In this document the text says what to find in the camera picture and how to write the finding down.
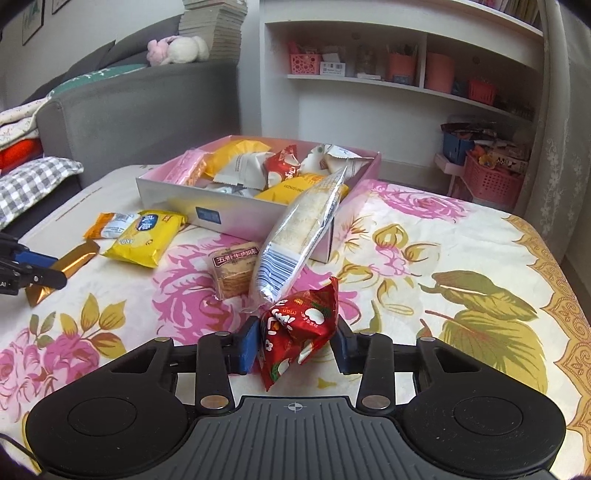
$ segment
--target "pink packet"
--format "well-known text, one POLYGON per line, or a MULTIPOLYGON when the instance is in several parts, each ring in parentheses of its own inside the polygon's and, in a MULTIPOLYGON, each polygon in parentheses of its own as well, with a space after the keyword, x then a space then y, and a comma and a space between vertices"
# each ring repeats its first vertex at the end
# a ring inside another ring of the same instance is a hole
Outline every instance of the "pink packet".
POLYGON ((177 157, 178 162, 164 178, 167 183, 194 186, 205 171, 205 155, 207 152, 192 148, 177 157))

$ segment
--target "curtain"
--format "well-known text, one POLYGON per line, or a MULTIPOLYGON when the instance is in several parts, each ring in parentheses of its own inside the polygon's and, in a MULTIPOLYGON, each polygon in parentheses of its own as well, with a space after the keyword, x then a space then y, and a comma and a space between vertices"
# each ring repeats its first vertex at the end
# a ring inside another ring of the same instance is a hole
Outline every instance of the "curtain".
POLYGON ((591 31, 556 0, 538 0, 544 80, 530 166, 516 215, 562 260, 583 204, 591 164, 591 31))

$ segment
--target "gray and white checkered pillow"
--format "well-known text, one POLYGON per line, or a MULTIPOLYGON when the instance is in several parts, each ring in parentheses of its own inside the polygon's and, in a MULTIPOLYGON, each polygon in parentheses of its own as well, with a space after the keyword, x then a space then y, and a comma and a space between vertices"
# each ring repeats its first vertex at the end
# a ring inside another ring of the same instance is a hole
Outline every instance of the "gray and white checkered pillow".
POLYGON ((52 192, 64 179, 84 171, 66 158, 31 160, 0 177, 0 230, 52 192))

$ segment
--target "cable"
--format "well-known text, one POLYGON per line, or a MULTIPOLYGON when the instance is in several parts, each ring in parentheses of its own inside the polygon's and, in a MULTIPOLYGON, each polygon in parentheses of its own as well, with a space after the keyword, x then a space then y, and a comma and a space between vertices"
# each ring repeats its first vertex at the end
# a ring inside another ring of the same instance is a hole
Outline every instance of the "cable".
POLYGON ((33 455, 33 453, 30 450, 28 450, 27 448, 23 447, 23 445, 21 445, 20 443, 18 443, 12 437, 9 437, 5 433, 0 433, 0 439, 6 440, 14 448, 18 448, 22 453, 24 453, 25 455, 27 455, 29 458, 31 458, 32 460, 37 461, 37 459, 35 458, 35 455, 33 455))

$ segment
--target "pink basket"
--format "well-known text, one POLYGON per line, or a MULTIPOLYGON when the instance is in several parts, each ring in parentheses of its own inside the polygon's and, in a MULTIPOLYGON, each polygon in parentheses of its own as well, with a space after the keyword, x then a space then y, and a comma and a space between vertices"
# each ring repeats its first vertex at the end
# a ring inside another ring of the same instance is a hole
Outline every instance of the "pink basket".
POLYGON ((292 75, 320 75, 320 61, 322 55, 311 53, 292 53, 291 74, 292 75))
POLYGON ((495 102, 496 87, 488 82, 471 79, 468 88, 468 98, 476 102, 492 105, 495 102))
POLYGON ((470 153, 462 175, 474 197, 513 208, 521 191, 524 177, 516 177, 500 170, 491 170, 478 163, 470 153))

